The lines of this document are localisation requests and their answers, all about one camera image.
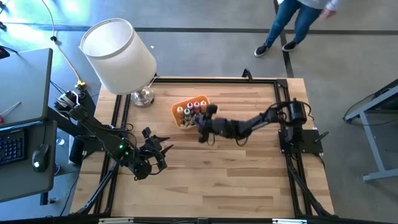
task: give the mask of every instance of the wooden table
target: wooden table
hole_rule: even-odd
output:
[[[291,98],[308,102],[303,79],[291,78],[287,82]],[[165,143],[174,144],[166,157],[169,167],[137,182],[129,169],[119,169],[112,216],[294,217],[285,157],[280,153],[277,137],[278,124],[252,133],[244,147],[219,136],[214,146],[208,146],[197,142],[196,129],[177,128],[170,112],[176,102],[206,95],[218,105],[216,116],[249,119],[275,103],[272,85],[153,83],[151,88],[155,103],[149,108],[136,108],[131,103],[127,122],[134,125],[138,146],[143,143],[141,131],[147,126],[153,134],[171,137]],[[115,98],[102,87],[95,117],[103,124],[111,123]],[[119,125],[122,113],[123,109],[119,111]],[[312,127],[313,122],[308,120],[304,129]],[[96,152],[83,161],[71,212],[81,208],[97,187],[103,157],[103,152]],[[309,189],[333,213],[321,161],[312,154],[303,154],[303,164]],[[304,211],[301,191],[298,194]]]

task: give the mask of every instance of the small bottle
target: small bottle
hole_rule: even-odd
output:
[[[189,102],[187,104],[187,108],[189,109],[189,111],[191,112],[191,114],[193,114],[193,103]]]
[[[200,114],[200,103],[197,101],[193,104],[193,112],[195,112],[195,114]]]
[[[200,112],[201,113],[206,113],[206,108],[207,108],[207,103],[206,103],[206,101],[202,100],[200,102]]]
[[[187,108],[184,110],[184,119],[185,121],[191,121],[191,111]]]
[[[177,113],[180,119],[184,119],[184,109],[181,106],[177,108]]]

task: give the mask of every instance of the white lampshade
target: white lampshade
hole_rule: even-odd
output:
[[[156,73],[156,61],[131,24],[108,19],[90,28],[79,48],[105,88],[125,95],[143,89]]]

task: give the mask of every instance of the computer mouse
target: computer mouse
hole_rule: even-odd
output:
[[[37,146],[32,155],[32,167],[35,172],[44,172],[49,166],[49,145]]]

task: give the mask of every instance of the concrete floor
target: concrete floor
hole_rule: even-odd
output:
[[[121,17],[134,27],[269,29],[275,17],[273,0],[46,2],[52,10],[56,29],[61,30],[57,37],[62,42],[62,49],[89,84],[91,95],[99,92],[100,81],[77,48],[86,26]],[[397,23],[393,22],[398,19],[396,11],[396,0],[346,1],[336,17],[316,21],[312,27],[312,30],[334,30],[334,34],[310,34],[289,54],[294,77],[305,79],[316,125],[321,132],[330,132],[323,140],[324,160],[333,206],[341,217],[394,223],[398,220],[398,178],[367,184],[361,180],[363,174],[375,172],[377,167],[363,128],[349,126],[341,119],[352,104],[398,77],[398,32],[393,33],[395,35],[357,32],[398,31]],[[10,0],[0,21],[11,22],[6,24],[7,32],[0,31],[0,45],[19,51],[55,49],[49,40],[51,20],[40,1]],[[293,29],[294,21],[286,28]],[[287,76],[280,40],[265,57],[253,56],[266,33],[140,32],[139,35],[147,46],[154,47],[150,50],[157,59],[159,75],[238,77],[248,67],[255,77]],[[288,41],[292,38],[293,35],[286,35]],[[76,82],[58,50],[54,50],[52,80],[67,90],[73,89]],[[56,96],[51,87],[50,99]],[[396,132],[396,128],[397,123],[392,123],[374,128],[374,131],[377,136],[378,131]],[[383,142],[383,146],[394,148],[396,141]],[[38,195],[34,195],[0,203],[0,220],[60,214],[69,188],[78,175],[74,172],[78,167],[67,165],[66,149],[67,146],[57,148],[57,161],[64,173],[71,173],[56,177],[50,192],[50,197],[60,201],[40,207]],[[396,168],[398,153],[386,152],[384,148],[381,151],[386,154],[388,166]],[[21,207],[30,208],[29,212],[12,212]]]

